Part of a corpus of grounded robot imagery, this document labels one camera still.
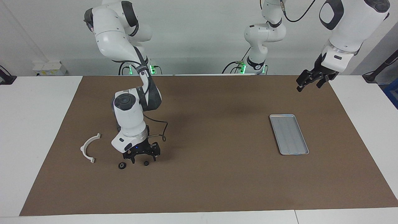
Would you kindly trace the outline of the silver metal tray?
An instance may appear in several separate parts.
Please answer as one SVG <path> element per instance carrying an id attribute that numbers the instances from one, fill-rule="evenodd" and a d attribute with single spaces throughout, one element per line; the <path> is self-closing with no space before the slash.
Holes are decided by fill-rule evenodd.
<path id="1" fill-rule="evenodd" d="M 269 118 L 281 155 L 309 154 L 307 143 L 295 115 L 271 114 Z"/>

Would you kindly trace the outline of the brown table mat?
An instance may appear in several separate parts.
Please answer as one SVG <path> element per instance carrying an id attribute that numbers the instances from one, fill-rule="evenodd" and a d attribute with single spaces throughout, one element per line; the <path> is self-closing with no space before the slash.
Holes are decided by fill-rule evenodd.
<path id="1" fill-rule="evenodd" d="M 21 216 L 398 207 L 330 84 L 295 76 L 163 76 L 161 155 L 123 156 L 111 99 L 139 77 L 84 77 Z M 309 154 L 280 154 L 271 114 L 293 114 Z M 80 151 L 87 139 L 101 133 Z"/>

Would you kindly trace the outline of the blue crate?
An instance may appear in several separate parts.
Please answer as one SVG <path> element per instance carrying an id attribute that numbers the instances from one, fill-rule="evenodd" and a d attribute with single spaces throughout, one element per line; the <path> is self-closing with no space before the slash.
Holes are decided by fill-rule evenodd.
<path id="1" fill-rule="evenodd" d="M 398 109 L 398 78 L 383 89 L 384 94 Z"/>

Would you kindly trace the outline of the white power strip box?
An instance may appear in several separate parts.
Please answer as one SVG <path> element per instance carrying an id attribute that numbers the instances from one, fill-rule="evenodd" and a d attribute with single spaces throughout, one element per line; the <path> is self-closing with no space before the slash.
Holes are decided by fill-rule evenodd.
<path id="1" fill-rule="evenodd" d="M 36 76 L 65 76 L 68 70 L 60 61 L 34 63 L 32 71 Z"/>

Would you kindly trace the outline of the white curved plastic bracket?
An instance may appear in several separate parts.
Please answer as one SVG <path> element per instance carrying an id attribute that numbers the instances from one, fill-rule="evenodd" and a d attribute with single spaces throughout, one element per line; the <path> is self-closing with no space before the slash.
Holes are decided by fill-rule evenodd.
<path id="1" fill-rule="evenodd" d="M 91 144 L 91 142 L 93 142 L 93 141 L 95 141 L 95 140 L 97 140 L 97 139 L 100 139 L 100 138 L 101 138 L 101 133 L 97 133 L 96 136 L 92 136 L 92 137 L 90 137 L 89 139 L 87 139 L 87 140 L 84 142 L 84 144 L 80 147 L 80 151 L 81 151 L 81 153 L 83 154 L 83 156 L 84 156 L 86 159 L 88 159 L 92 164 L 95 163 L 95 158 L 92 157 L 92 156 L 88 156 L 88 155 L 87 155 L 87 148 L 88 148 L 88 146 Z"/>

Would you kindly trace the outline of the black clamp mount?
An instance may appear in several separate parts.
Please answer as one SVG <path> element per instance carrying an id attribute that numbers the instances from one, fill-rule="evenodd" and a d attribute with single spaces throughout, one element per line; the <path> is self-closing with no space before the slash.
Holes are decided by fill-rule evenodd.
<path id="1" fill-rule="evenodd" d="M 2 81 L 0 81 L 0 85 L 12 85 L 17 76 L 11 75 L 6 68 L 0 65 L 0 78 L 2 79 Z"/>

